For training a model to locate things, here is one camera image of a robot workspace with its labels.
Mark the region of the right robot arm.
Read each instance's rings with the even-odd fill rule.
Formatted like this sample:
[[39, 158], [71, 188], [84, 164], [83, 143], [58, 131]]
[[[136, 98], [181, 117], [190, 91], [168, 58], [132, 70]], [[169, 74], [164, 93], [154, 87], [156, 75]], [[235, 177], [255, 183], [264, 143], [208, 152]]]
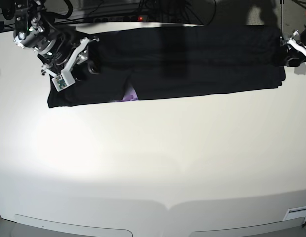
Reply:
[[87, 36], [70, 27], [59, 28], [55, 19], [68, 19], [73, 6], [65, 4], [65, 15], [49, 12], [43, 0], [16, 0], [14, 43], [20, 48], [30, 48], [43, 58], [42, 74], [49, 74], [56, 82], [69, 85], [76, 81], [72, 75], [75, 65], [88, 63], [91, 73], [96, 74], [95, 63], [90, 59], [88, 46], [98, 42], [96, 36]]

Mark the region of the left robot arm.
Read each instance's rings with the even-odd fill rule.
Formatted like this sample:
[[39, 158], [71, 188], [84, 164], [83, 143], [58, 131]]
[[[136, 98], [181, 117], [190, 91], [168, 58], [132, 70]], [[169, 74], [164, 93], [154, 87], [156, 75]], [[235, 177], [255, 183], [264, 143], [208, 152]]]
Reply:
[[281, 50], [283, 64], [287, 67], [298, 67], [306, 62], [306, 26], [301, 33], [295, 30], [290, 36], [282, 37]]

